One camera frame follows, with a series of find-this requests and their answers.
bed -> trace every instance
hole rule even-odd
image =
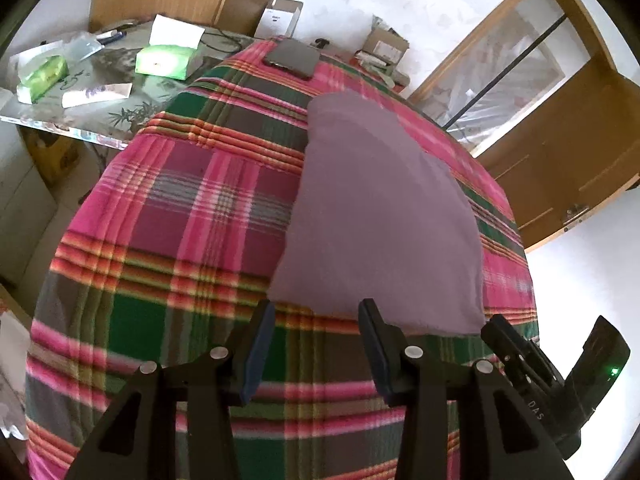
[[[351,90],[393,112],[446,162],[483,250],[484,312],[538,334],[527,262],[502,189],[453,138],[356,68],[322,56],[303,82],[265,66],[260,41],[210,70],[109,165],[60,242],[28,355],[28,457],[61,479],[141,362],[188,362],[265,297],[304,165],[306,107]],[[414,340],[443,360],[490,351],[478,336]],[[279,306],[263,383],[232,427],[243,480],[393,478],[403,410],[376,394],[355,321]],[[458,477],[450,406],[449,478]],[[178,476],[188,478],[178,407]]]

white box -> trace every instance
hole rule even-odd
[[[272,36],[293,36],[302,5],[302,2],[296,0],[276,0],[273,5],[264,9],[254,38],[265,40]]]

black pole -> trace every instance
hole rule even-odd
[[[564,20],[566,20],[566,14],[563,14],[562,16],[560,16],[557,20],[555,20],[555,22],[553,23],[553,25],[551,25],[551,27],[549,27],[547,30],[545,30],[542,34],[540,34],[534,41],[533,43],[531,43],[525,50],[522,51],[522,53],[513,61],[511,61],[503,70],[502,72],[500,72],[496,77],[494,77],[491,82],[485,86],[481,91],[478,92],[478,94],[475,95],[475,97],[473,99],[471,99],[471,101],[469,101],[466,105],[464,105],[460,111],[455,114],[447,124],[445,124],[442,129],[443,130],[448,130],[450,127],[453,126],[453,124],[460,118],[462,117],[467,110],[469,110],[469,108],[471,108],[474,104],[476,104],[480,99],[482,99],[482,97],[485,96],[485,94],[491,90],[491,88],[493,88],[494,86],[496,86],[504,76],[506,76],[511,70],[514,69],[514,67],[521,62],[523,59],[525,59],[540,43],[542,43],[543,41],[546,40],[546,38],[549,37],[549,35],[556,30],[556,28],[560,27],[561,23],[564,22]]]

cable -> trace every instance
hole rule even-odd
[[[221,48],[217,48],[215,46],[210,45],[209,43],[206,43],[202,39],[200,40],[200,43],[202,43],[204,46],[210,48],[211,50],[216,50],[217,52],[221,52],[222,54],[229,54],[230,56],[232,56],[233,54],[237,54],[241,50],[244,50],[244,45],[242,45],[242,42],[240,40],[237,40],[236,38],[234,38],[234,37],[232,37],[232,36],[230,36],[228,34],[225,34],[219,28],[217,28],[216,30],[217,30],[217,32],[205,32],[203,34],[203,36],[206,36],[207,34],[209,36],[220,36],[222,38],[225,38],[228,41],[231,41],[232,43],[235,43],[237,45],[237,47],[235,49],[233,49],[233,50],[222,50]]]

purple pillow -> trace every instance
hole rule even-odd
[[[373,298],[406,329],[479,333],[482,246],[448,166],[352,92],[313,99],[308,136],[269,298],[351,319]]]

